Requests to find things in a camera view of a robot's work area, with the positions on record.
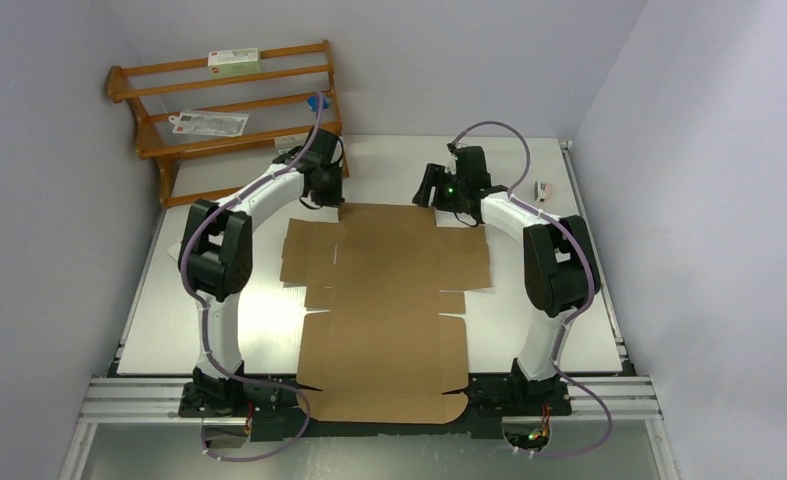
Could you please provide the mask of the brown cardboard box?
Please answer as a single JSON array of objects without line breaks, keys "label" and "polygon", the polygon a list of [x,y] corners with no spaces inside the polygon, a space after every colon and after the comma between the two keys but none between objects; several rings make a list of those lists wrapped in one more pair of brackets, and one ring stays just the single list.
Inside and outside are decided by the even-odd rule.
[{"label": "brown cardboard box", "polygon": [[317,421],[444,425],[468,404],[465,294],[491,284],[481,227],[345,204],[293,219],[280,278],[306,289],[297,382]]}]

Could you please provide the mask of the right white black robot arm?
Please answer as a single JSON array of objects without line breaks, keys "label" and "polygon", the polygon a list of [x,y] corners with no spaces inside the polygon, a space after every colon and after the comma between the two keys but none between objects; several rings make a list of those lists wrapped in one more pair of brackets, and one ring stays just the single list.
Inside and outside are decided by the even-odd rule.
[{"label": "right white black robot arm", "polygon": [[522,248],[529,302],[545,315],[529,334],[514,366],[524,375],[508,391],[511,406],[531,414],[547,399],[542,381],[559,376],[559,357],[574,319],[593,303],[601,279],[586,221],[555,216],[503,185],[495,185],[480,146],[449,143],[452,161],[429,163],[412,203],[472,219],[472,227],[498,229]]}]

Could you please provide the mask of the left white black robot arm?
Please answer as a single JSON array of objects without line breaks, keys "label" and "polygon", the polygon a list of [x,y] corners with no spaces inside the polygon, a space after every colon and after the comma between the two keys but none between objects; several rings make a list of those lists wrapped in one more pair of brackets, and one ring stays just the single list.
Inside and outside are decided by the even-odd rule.
[{"label": "left white black robot arm", "polygon": [[238,315],[240,294],[253,270],[255,230],[294,201],[308,200],[315,208],[339,206],[344,167],[341,138],[324,129],[311,130],[302,145],[279,155],[237,192],[190,206],[178,269],[199,314],[193,386],[218,414],[233,415],[246,400]]}]

